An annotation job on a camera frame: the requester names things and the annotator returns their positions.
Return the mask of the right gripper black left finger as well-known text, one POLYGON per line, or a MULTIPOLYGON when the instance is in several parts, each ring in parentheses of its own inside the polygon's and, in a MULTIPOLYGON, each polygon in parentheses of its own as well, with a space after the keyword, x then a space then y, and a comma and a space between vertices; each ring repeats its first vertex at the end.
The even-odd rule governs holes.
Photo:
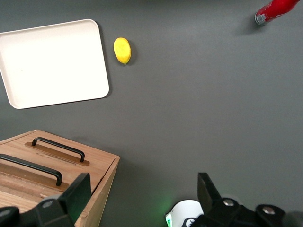
POLYGON ((91 198, 89 173, 81 173, 61 194, 41 200, 31 210, 18 207, 0 209, 2 227, 73 227, 91 198))

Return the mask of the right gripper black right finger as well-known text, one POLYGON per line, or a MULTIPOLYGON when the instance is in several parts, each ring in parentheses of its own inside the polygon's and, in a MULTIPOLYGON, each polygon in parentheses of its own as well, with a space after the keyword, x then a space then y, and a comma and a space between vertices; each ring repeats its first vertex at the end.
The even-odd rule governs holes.
POLYGON ((207 173, 197 176, 198 201, 203 214, 193 227, 281 227, 285 211, 269 205, 258 205, 249 210, 236 200, 222 197, 207 173))

